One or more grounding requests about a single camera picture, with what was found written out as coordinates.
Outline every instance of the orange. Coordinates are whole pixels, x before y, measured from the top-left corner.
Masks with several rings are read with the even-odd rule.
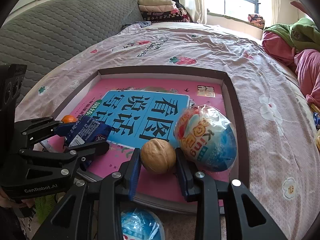
[[[76,119],[73,115],[71,114],[67,114],[65,117],[63,117],[61,119],[61,121],[63,121],[64,123],[68,123],[68,122],[76,122],[78,119]]]

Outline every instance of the green label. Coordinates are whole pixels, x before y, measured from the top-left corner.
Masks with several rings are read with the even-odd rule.
[[[85,115],[92,116],[93,113],[96,111],[97,107],[101,104],[101,102],[102,102],[101,99],[95,101],[95,103],[90,107],[90,109]]]

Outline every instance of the blue ball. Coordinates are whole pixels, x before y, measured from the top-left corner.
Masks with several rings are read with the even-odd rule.
[[[165,240],[160,219],[144,209],[131,209],[121,213],[122,233],[125,240]]]

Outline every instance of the metal screw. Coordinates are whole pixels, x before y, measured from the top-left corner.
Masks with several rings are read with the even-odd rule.
[[[233,186],[239,187],[241,185],[241,181],[239,181],[239,179],[234,179],[232,182]]]
[[[62,175],[68,175],[69,174],[69,171],[67,169],[62,169],[61,170],[61,174]]]
[[[197,172],[196,172],[196,177],[197,177],[197,178],[200,178],[200,179],[201,179],[201,178],[203,178],[204,176],[205,176],[204,172],[202,172],[202,171],[197,171]]]
[[[84,180],[82,180],[82,179],[78,180],[78,181],[76,182],[76,185],[77,185],[78,187],[82,187],[82,186],[84,185]]]
[[[120,178],[121,177],[121,173],[119,171],[116,171],[114,173],[112,173],[112,177],[117,179],[117,178]]]

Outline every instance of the gray quilted headboard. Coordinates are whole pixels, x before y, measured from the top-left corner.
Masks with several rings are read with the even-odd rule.
[[[17,102],[51,70],[136,21],[137,0],[51,0],[7,22],[0,63],[28,65]]]

